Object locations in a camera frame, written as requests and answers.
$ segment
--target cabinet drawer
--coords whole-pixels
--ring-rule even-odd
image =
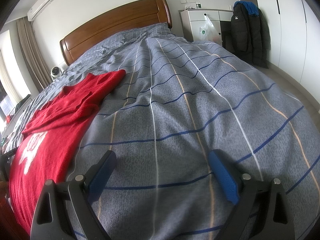
[[[219,11],[219,19],[220,19],[221,21],[230,22],[232,16],[233,16],[233,12]]]
[[[190,21],[204,21],[204,14],[207,14],[210,20],[218,21],[219,20],[219,12],[218,11],[188,11]]]
[[[218,44],[222,44],[222,38],[221,38],[221,28],[220,28],[220,21],[211,21],[213,26],[216,28],[217,32],[220,33],[220,39]],[[191,32],[193,36],[193,41],[200,41],[200,27],[203,27],[205,25],[205,21],[193,21],[190,22],[191,24]]]

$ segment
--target door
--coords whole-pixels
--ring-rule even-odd
[[[300,84],[320,103],[320,22],[303,0],[307,19],[307,51]]]
[[[302,0],[278,0],[278,2],[281,19],[281,50],[278,66],[300,82],[307,46],[303,3]]]
[[[281,47],[281,21],[277,0],[257,0],[259,9],[265,16],[269,31],[271,49],[268,51],[267,60],[273,65],[279,65]]]

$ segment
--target plastic bag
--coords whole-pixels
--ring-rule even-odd
[[[205,24],[203,27],[199,28],[201,41],[214,41],[221,45],[221,37],[217,32],[216,28],[213,26],[207,15],[204,16]]]

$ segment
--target metal screw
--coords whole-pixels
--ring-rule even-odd
[[[81,181],[81,180],[83,180],[83,178],[84,178],[84,176],[83,175],[77,175],[76,176],[76,181]]]
[[[48,179],[48,180],[45,182],[45,184],[46,184],[47,186],[51,185],[51,184],[52,184],[52,179]]]
[[[278,185],[281,183],[281,181],[278,178],[273,179],[273,182]]]
[[[249,179],[251,179],[251,176],[248,173],[244,173],[244,174],[242,174],[242,178],[245,180],[249,180]]]

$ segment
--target air conditioner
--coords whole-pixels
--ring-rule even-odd
[[[53,0],[38,0],[28,11],[28,20],[34,21],[36,17],[52,2]]]

